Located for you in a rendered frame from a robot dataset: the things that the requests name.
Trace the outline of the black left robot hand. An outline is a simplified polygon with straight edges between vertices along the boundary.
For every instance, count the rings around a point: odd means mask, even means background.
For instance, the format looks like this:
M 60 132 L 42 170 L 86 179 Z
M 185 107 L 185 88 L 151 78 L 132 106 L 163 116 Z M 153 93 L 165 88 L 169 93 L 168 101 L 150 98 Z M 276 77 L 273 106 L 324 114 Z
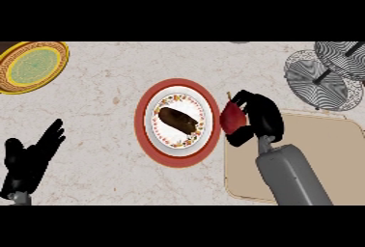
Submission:
M 4 166 L 7 175 L 0 190 L 0 197 L 11 200 L 16 193 L 32 194 L 44 176 L 48 162 L 64 140 L 61 120 L 55 119 L 36 143 L 23 147 L 17 138 L 4 142 Z

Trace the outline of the white floral plate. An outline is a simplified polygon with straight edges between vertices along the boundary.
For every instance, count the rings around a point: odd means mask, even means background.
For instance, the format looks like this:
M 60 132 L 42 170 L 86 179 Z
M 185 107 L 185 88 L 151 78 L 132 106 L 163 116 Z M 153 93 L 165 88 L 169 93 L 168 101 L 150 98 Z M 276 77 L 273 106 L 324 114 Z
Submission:
M 196 131 L 190 135 L 160 122 L 157 112 L 163 107 L 183 112 L 197 121 Z M 212 112 L 203 96 L 184 86 L 159 90 L 144 108 L 143 127 L 151 146 L 163 154 L 171 156 L 194 154 L 208 143 L 212 133 Z

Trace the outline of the yellow green patterned plate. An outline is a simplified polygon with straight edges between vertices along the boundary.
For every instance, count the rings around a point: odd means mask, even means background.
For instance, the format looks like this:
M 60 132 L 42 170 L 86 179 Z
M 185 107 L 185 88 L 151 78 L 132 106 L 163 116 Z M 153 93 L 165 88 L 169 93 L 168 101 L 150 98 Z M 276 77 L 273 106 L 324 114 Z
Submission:
M 63 41 L 0 41 L 0 94 L 24 94 L 45 86 L 67 57 Z

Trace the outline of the dark brown eggplant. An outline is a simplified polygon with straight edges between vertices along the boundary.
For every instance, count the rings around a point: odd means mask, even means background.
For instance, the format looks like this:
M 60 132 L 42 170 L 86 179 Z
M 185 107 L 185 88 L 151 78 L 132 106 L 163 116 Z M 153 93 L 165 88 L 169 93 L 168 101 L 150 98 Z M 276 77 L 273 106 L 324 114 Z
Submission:
M 171 128 L 188 135 L 196 130 L 197 121 L 193 120 L 185 113 L 163 107 L 159 109 L 157 118 L 160 122 Z

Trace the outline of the red pear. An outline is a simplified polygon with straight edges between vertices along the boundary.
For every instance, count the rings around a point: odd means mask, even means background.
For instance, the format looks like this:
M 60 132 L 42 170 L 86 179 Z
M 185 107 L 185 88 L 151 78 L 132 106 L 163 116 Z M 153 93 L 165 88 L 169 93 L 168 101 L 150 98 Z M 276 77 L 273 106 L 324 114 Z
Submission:
M 221 114 L 219 114 L 219 125 L 222 132 L 230 135 L 240 126 L 246 125 L 246 117 L 240 108 L 242 94 L 236 93 L 233 98 L 227 101 Z

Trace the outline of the red round placemat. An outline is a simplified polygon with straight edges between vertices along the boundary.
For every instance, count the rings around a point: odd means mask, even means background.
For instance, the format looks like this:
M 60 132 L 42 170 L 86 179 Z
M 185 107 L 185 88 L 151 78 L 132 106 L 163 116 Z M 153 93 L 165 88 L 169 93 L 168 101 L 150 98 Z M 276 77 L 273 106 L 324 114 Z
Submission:
M 183 156 L 183 157 L 171 156 L 154 148 L 146 136 L 146 128 L 144 128 L 144 123 L 143 123 L 146 105 L 149 104 L 151 97 L 163 89 L 168 89 L 172 86 L 184 86 L 188 89 L 191 89 L 199 95 L 202 95 L 203 99 L 206 100 L 208 108 L 212 113 L 212 131 L 208 136 L 208 141 L 196 153 L 187 156 Z M 217 142 L 219 140 L 219 134 L 221 134 L 219 108 L 206 89 L 197 83 L 183 78 L 169 78 L 157 82 L 146 90 L 140 98 L 140 102 L 138 102 L 135 113 L 134 113 L 134 132 L 135 132 L 135 137 L 140 143 L 141 150 L 156 163 L 159 163 L 160 165 L 166 167 L 172 167 L 172 168 L 184 168 L 199 163 L 206 158 L 211 151 L 214 150 Z

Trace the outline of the beige tray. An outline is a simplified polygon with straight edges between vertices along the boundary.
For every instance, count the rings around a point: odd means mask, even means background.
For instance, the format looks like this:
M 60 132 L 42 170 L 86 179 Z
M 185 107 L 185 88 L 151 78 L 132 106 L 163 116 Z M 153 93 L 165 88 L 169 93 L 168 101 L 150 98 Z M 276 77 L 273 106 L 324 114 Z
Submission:
M 283 139 L 304 153 L 335 205 L 365 205 L 365 130 L 351 120 L 283 114 Z M 258 141 L 239 148 L 224 144 L 224 189 L 239 199 L 273 204 L 255 165 Z

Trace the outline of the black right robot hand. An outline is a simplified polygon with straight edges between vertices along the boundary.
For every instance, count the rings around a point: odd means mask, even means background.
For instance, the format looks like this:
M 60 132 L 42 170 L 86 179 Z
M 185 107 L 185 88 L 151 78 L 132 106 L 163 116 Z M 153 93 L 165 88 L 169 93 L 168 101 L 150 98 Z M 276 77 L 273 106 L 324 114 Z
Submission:
M 273 137 L 271 142 L 279 142 L 283 136 L 283 121 L 274 102 L 262 95 L 245 90 L 242 94 L 240 108 L 246 117 L 246 125 L 227 135 L 225 140 L 233 147 L 239 147 L 252 137 Z

